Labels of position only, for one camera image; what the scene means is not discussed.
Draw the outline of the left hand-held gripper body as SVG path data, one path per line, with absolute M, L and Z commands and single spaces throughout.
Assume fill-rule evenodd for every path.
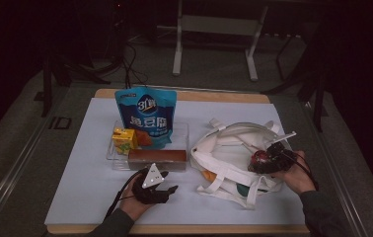
M 144 204 L 168 201 L 168 198 L 164 197 L 164 191 L 157 191 L 157 187 L 165 181 L 160 173 L 155 163 L 141 171 L 141 175 L 135 180 L 132 187 L 137 200 Z

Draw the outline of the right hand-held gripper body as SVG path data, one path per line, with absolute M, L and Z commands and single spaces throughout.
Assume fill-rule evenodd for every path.
M 295 135 L 295 131 L 279 135 L 266 144 L 266 152 L 268 153 L 267 170 L 269 172 L 287 171 L 296 163 L 297 157 L 287 143 L 287 139 Z

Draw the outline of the red can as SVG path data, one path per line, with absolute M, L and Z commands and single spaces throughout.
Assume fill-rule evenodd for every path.
M 250 164 L 256 164 L 256 163 L 260 163 L 260 164 L 272 164 L 272 160 L 271 160 L 271 157 L 269 159 L 258 159 L 254 156 L 254 154 L 252 155 L 251 157 L 251 162 Z

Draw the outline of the brown carton box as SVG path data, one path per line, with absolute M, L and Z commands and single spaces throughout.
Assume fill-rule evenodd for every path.
M 153 163 L 159 170 L 184 171 L 187 168 L 185 150 L 130 150 L 128 153 L 130 170 L 141 170 Z

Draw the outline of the white tote bag coloured shapes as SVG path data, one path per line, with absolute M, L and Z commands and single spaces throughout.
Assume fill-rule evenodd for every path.
M 212 129 L 192 147 L 191 166 L 210 182 L 200 186 L 202 195 L 223 198 L 245 209 L 256 206 L 257 197 L 278 192 L 282 182 L 271 173 L 257 174 L 248 170 L 252 155 L 267 149 L 267 143 L 280 134 L 280 125 L 269 121 L 264 125 L 236 122 L 226 125 L 212 119 Z

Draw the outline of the clear plastic tray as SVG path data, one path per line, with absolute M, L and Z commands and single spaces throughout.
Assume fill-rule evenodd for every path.
M 185 150 L 186 158 L 188 161 L 188 149 L 189 144 L 189 128 L 188 124 L 184 122 L 175 122 L 173 126 L 173 133 L 171 135 L 171 143 L 167 143 L 162 149 L 151 149 L 151 148 L 141 148 L 139 150 Z M 110 144 L 107 150 L 106 158 L 112 161 L 112 167 L 115 170 L 130 170 L 128 167 L 128 154 L 121 155 L 118 154 L 113 145 L 112 139 L 110 139 Z

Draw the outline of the blue snack pouch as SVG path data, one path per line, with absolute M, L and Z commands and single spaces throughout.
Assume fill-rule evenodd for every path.
M 177 93 L 136 87 L 116 91 L 116 104 L 125 128 L 136 132 L 143 149 L 162 149 L 171 143 Z

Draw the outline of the person's left hand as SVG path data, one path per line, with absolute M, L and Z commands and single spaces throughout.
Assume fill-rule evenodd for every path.
M 133 194 L 132 187 L 135 181 L 132 180 L 122 193 L 122 200 L 119 202 L 119 209 L 124 211 L 133 221 L 137 221 L 152 204 L 144 204 L 137 200 Z

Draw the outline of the person's right hand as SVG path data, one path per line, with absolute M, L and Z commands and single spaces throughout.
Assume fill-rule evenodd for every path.
M 271 173 L 271 175 L 283 181 L 289 189 L 300 196 L 305 192 L 314 191 L 316 187 L 312 179 L 306 173 L 309 167 L 305 161 L 305 152 L 296 151 L 296 154 L 297 164 L 294 164 L 288 171 L 275 172 Z

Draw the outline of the white table mat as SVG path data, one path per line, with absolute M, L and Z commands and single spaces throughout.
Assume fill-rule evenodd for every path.
M 114 99 L 91 100 L 68 163 L 59 183 L 45 224 L 49 228 L 64 225 L 96 225 L 103 221 L 116 193 L 132 175 L 117 171 L 107 158 L 114 123 L 119 112 Z M 210 130 L 212 119 L 231 124 L 248 121 L 264 124 L 279 121 L 272 104 L 177 102 L 175 121 L 188 125 L 189 145 Z M 196 189 L 207 182 L 200 172 L 187 167 L 172 172 L 161 187 L 179 188 L 168 202 L 157 204 L 137 221 L 147 225 L 302 225 L 304 214 L 300 199 L 287 187 L 257 197 L 256 208 L 246 210 L 239 204 L 204 196 Z

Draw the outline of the floor socket plate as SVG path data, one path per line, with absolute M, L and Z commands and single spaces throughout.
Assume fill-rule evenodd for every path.
M 53 117 L 49 129 L 68 129 L 72 123 L 72 118 Z

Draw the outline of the black floor stand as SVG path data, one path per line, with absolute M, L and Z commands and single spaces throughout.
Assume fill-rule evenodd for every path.
M 109 84 L 109 81 L 99 78 L 94 73 L 89 72 L 82 66 L 74 63 L 69 58 L 48 53 L 43 57 L 42 62 L 42 93 L 41 100 L 43 102 L 43 110 L 41 116 L 45 118 L 51 107 L 52 107 L 52 78 L 55 78 L 56 82 L 61 85 L 68 87 L 72 83 L 69 72 L 73 71 L 76 74 L 81 75 L 83 78 L 93 81 L 98 84 Z

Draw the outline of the metal floor rail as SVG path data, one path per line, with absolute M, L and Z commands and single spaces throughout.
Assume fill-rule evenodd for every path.
M 46 130 L 47 125 L 52 121 L 57 108 L 53 107 L 48 111 L 48 113 L 41 118 L 41 121 L 35 128 L 34 132 L 30 138 L 25 143 L 25 146 L 21 150 L 18 158 L 13 163 L 11 169 L 6 173 L 3 180 L 0 183 L 0 211 L 2 210 L 4 204 L 7 202 L 11 192 L 18 183 L 22 173 L 24 172 L 27 164 L 33 156 L 34 150 L 37 147 L 39 138 L 42 133 Z
M 330 179 L 334 185 L 336 195 L 345 213 L 346 219 L 350 225 L 353 236 L 369 237 L 363 225 L 363 222 L 360 219 L 359 213 L 352 201 L 352 198 L 346 188 L 346 185 L 342 179 L 342 176 L 337 169 L 334 156 L 331 150 L 329 149 L 324 136 L 318 131 L 318 129 L 314 125 L 312 126 L 312 130 L 315 133 L 317 142 L 320 144 L 322 148 L 322 152 L 324 153 Z

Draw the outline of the white metal stand frame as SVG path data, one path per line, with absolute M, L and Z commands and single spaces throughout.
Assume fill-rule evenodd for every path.
M 251 81 L 258 81 L 259 76 L 254 61 L 257 43 L 261 37 L 261 30 L 267 15 L 268 6 L 263 5 L 256 20 L 231 19 L 219 17 L 207 17 L 185 15 L 183 13 L 183 0 L 178 0 L 177 14 L 177 42 L 172 73 L 175 76 L 181 74 L 183 58 L 183 32 L 210 33 L 222 35 L 248 36 L 253 39 L 245 49 L 245 57 Z

